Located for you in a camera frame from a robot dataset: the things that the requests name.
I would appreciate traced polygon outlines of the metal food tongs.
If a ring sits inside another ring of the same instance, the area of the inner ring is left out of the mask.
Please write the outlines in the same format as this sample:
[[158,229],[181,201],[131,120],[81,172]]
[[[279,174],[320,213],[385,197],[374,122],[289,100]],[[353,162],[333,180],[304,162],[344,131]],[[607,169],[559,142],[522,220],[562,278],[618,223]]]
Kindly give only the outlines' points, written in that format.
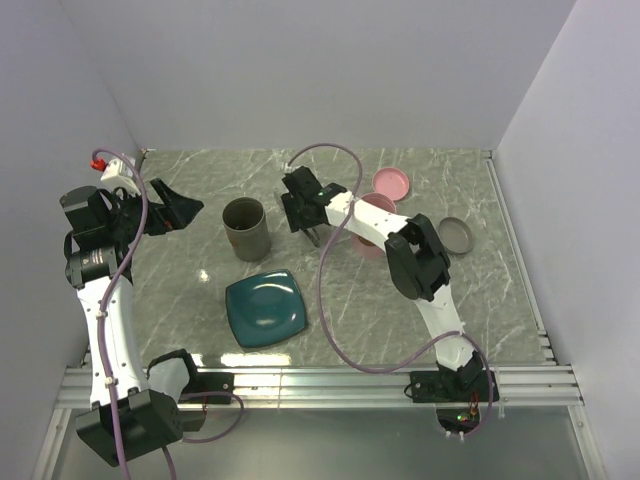
[[[273,191],[273,197],[279,209],[285,215],[285,218],[288,218],[281,194],[277,191]],[[298,233],[304,234],[314,247],[320,247],[320,235],[315,228],[298,230]]]

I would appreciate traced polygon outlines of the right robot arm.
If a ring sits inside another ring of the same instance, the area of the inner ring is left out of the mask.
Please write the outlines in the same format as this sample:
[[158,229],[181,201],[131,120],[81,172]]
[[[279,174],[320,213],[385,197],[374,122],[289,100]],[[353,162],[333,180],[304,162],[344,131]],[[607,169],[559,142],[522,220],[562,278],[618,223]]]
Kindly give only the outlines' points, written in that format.
[[319,225],[347,230],[385,252],[391,281],[414,302],[436,341],[436,363],[444,393],[466,398],[483,370],[478,352],[462,337],[464,327],[455,307],[450,259],[424,215],[407,217],[376,207],[335,183],[321,185],[307,167],[282,178],[287,192],[281,202],[292,232]]

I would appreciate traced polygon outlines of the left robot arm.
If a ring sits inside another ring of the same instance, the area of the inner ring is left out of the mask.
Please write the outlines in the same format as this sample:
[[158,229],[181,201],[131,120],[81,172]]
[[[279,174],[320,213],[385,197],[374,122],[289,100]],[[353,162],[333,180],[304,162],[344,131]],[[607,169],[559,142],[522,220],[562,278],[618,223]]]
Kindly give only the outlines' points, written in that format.
[[159,178],[151,185],[157,203],[95,186],[60,199],[72,227],[64,243],[65,275],[85,315],[93,373],[90,409],[77,417],[76,432],[112,467],[180,440],[177,404],[202,390],[203,379],[186,350],[144,366],[133,331],[130,252],[136,238],[182,230],[204,207]]

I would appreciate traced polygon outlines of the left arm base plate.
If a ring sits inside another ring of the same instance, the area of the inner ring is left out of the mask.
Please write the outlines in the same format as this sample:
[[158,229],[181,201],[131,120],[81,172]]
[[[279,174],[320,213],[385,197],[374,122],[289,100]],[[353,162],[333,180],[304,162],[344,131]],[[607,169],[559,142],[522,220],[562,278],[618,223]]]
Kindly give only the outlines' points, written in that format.
[[234,390],[234,375],[228,372],[198,372],[189,379],[180,401],[185,403],[228,405]]

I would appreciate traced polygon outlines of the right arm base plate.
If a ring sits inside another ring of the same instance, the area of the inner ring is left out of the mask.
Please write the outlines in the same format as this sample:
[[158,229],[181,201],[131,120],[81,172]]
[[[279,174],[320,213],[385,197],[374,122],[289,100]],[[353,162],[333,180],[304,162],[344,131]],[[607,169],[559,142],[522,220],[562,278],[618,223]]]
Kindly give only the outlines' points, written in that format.
[[489,401],[489,390],[493,400],[500,399],[495,373],[486,370],[472,374],[470,380],[448,369],[428,371],[418,370],[409,373],[408,396],[414,403],[480,403]]

